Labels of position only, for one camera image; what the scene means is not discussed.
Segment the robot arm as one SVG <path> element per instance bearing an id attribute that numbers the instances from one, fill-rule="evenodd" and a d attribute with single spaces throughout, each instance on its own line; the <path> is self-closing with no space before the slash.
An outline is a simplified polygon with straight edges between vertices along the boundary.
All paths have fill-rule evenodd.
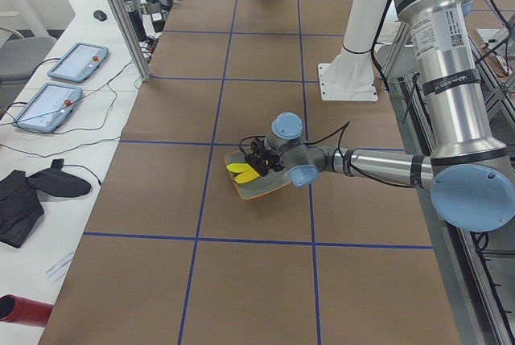
<path id="1" fill-rule="evenodd" d="M 284 170 L 302 187 L 321 172 L 426 188 L 438 215 L 471 232 L 489 232 L 514 216 L 514 170 L 488 122 L 464 14 L 472 0 L 353 0 L 340 54 L 319 66 L 324 100 L 374 99 L 371 53 L 390 6 L 414 45 L 435 138 L 429 156 L 323 146 L 303 139 L 303 123 L 281 113 L 245 160 L 260 175 Z"/>

